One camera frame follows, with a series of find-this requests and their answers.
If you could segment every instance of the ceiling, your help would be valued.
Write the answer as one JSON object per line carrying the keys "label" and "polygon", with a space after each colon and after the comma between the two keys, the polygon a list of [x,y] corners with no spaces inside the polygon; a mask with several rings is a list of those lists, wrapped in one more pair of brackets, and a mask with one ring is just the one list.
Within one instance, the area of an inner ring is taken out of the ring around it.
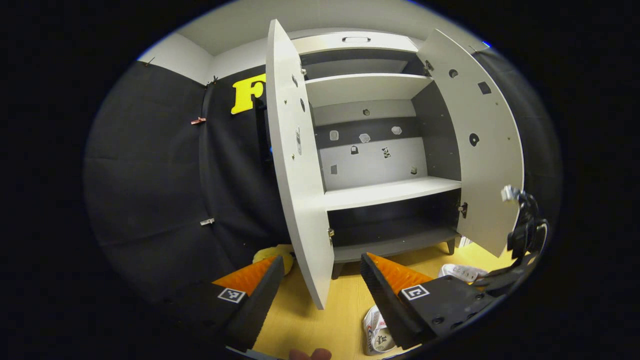
{"label": "ceiling", "polygon": [[480,39],[420,5],[406,0],[237,0],[178,30],[211,55],[266,38],[271,19],[287,31],[360,28],[424,40],[438,28],[461,45]]}

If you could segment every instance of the wooden floor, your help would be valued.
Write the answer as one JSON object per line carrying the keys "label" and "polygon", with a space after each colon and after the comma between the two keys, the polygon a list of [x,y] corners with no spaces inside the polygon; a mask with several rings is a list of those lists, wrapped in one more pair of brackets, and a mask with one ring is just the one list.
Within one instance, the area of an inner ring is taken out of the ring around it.
{"label": "wooden floor", "polygon": [[[492,271],[513,262],[510,252],[505,251],[496,258],[475,243],[456,248],[452,256],[448,255],[447,244],[441,243],[389,259],[433,278],[447,263]],[[340,278],[332,280],[326,309],[316,309],[295,263],[278,289],[253,350],[288,359],[291,348],[311,354],[322,347],[332,352],[332,359],[339,360],[383,359],[404,352],[397,347],[378,356],[365,354],[362,319],[373,305],[373,298],[360,276],[359,263],[348,263]]]}

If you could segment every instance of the pink clip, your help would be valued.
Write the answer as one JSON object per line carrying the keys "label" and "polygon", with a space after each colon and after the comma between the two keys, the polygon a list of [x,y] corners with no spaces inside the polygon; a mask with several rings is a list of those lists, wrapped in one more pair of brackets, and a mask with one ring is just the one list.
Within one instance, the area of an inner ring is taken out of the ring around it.
{"label": "pink clip", "polygon": [[191,125],[196,125],[196,124],[199,124],[199,123],[201,123],[201,122],[205,122],[205,121],[207,121],[207,119],[206,119],[206,118],[198,117],[198,120],[194,120],[194,121],[192,121],[192,122],[191,122]]}

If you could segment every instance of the yellow letter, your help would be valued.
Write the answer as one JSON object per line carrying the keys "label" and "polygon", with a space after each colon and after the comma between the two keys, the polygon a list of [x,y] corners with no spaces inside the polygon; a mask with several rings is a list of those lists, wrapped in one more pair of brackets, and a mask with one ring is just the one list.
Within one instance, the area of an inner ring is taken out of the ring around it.
{"label": "yellow letter", "polygon": [[251,100],[251,95],[255,95],[256,97],[262,96],[262,92],[264,91],[262,83],[265,83],[266,81],[267,74],[262,74],[245,80],[240,80],[235,83],[236,105],[231,109],[231,114],[237,114],[242,111],[252,109],[253,101]]}

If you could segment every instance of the drawer handle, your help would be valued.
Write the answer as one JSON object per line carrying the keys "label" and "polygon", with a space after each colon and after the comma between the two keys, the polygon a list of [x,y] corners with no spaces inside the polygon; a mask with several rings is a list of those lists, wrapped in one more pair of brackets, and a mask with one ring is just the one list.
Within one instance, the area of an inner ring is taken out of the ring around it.
{"label": "drawer handle", "polygon": [[367,37],[345,37],[342,38],[342,42],[370,42],[371,38]]}

